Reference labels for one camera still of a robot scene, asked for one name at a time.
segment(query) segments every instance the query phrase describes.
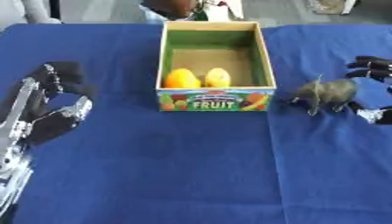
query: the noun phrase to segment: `robotic hand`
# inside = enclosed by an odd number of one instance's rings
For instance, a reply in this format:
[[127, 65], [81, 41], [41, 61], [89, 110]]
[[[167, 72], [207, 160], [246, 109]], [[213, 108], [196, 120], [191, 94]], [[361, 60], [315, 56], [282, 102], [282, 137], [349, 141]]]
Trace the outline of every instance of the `robotic hand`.
[[[358, 56], [348, 68], [360, 68], [346, 75], [347, 78], [368, 77], [376, 81], [389, 84], [387, 91], [392, 94], [392, 60], [374, 56]], [[392, 124], [392, 106], [377, 109], [366, 109], [358, 102], [352, 101], [348, 106], [358, 116], [362, 116], [369, 123]]]
[[[17, 204], [29, 177], [31, 146], [74, 129], [92, 108], [92, 88], [82, 86], [76, 62], [48, 62], [11, 88], [0, 104], [0, 218]], [[48, 102], [70, 93], [80, 98], [73, 106], [48, 111]]]

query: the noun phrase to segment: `white cloth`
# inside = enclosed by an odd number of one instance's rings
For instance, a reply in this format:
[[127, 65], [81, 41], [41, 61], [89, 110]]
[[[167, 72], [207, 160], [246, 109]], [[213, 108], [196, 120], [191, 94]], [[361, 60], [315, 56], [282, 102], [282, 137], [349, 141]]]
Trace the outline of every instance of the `white cloth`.
[[20, 23], [57, 24], [60, 21], [49, 17], [44, 0], [0, 0], [0, 32]]

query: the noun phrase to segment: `fruit illustration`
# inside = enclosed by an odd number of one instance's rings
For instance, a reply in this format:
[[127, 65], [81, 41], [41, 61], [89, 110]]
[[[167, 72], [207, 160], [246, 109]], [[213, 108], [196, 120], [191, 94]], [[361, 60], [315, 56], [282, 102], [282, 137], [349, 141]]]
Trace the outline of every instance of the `fruit illustration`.
[[171, 98], [174, 101], [185, 101], [186, 100], [186, 94], [172, 94]]
[[249, 94], [247, 97], [247, 101], [255, 103], [260, 101], [263, 98], [263, 94], [259, 94], [259, 93], [252, 93]]
[[211, 69], [205, 78], [205, 85], [208, 88], [228, 88], [230, 82], [231, 78], [228, 72], [219, 67]]
[[265, 109], [265, 105], [263, 105], [263, 104], [258, 105], [258, 106], [257, 106], [257, 109], [258, 109], [258, 110], [263, 110], [263, 109]]
[[250, 105], [252, 105], [252, 103], [250, 101], [244, 100], [240, 103], [240, 108], [245, 108]]
[[174, 110], [174, 104], [172, 103], [161, 103], [162, 110]]
[[176, 69], [164, 79], [165, 88], [200, 88], [200, 80], [184, 68]]
[[174, 105], [181, 107], [181, 106], [185, 106], [186, 105], [186, 101], [176, 101], [176, 103], [174, 103]]
[[268, 94], [260, 94], [261, 98], [256, 101], [253, 102], [251, 105], [241, 108], [242, 111], [249, 111], [249, 110], [253, 110], [253, 109], [263, 109], [263, 107], [265, 107], [265, 102], [270, 98], [270, 96]]
[[167, 93], [162, 93], [162, 94], [159, 96], [159, 102], [160, 102], [160, 103], [171, 103], [171, 104], [173, 104], [173, 99], [170, 97], [169, 94], [167, 94]]

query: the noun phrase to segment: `gray toy animal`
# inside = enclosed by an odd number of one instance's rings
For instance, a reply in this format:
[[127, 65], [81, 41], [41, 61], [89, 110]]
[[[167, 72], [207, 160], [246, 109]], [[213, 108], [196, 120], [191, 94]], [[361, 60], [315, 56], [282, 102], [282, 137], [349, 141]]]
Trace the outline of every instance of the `gray toy animal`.
[[357, 85], [353, 80], [339, 79], [321, 83], [321, 76], [294, 91], [290, 98], [291, 103], [307, 101], [310, 106], [308, 114], [311, 116], [315, 116], [319, 107], [324, 105], [329, 105], [335, 112], [340, 112], [357, 92]]

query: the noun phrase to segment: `orange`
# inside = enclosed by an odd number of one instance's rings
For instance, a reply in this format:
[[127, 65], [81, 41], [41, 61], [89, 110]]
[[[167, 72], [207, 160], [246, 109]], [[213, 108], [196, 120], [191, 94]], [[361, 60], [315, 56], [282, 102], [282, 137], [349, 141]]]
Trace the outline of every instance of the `orange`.
[[164, 79], [165, 88], [200, 88], [200, 80], [184, 68], [176, 69]]

